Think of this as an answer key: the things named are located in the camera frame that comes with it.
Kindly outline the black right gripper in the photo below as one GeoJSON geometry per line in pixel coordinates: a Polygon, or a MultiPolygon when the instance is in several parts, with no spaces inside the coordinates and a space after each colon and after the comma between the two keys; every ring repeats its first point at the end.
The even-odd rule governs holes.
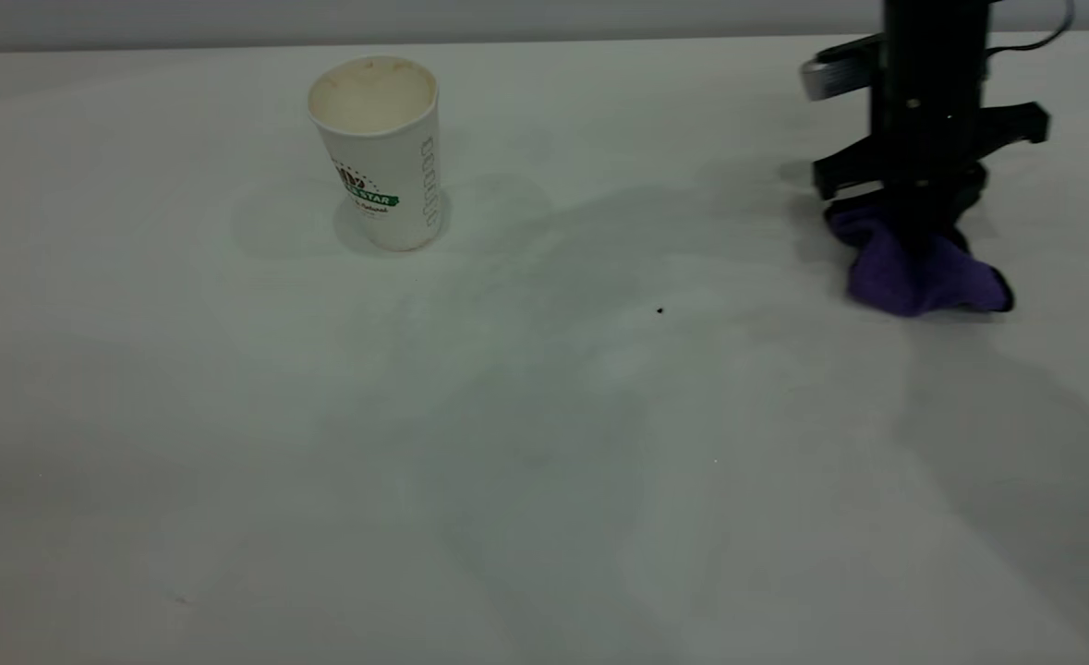
{"type": "Polygon", "coordinates": [[[888,224],[911,254],[928,253],[934,232],[965,239],[960,218],[982,198],[988,181],[979,161],[1017,141],[1042,143],[1050,131],[1041,104],[987,106],[983,88],[920,100],[874,88],[868,116],[865,138],[813,163],[813,187],[831,200],[849,187],[886,184],[888,224]],[[919,181],[932,184],[932,206],[931,189],[919,181]]]}

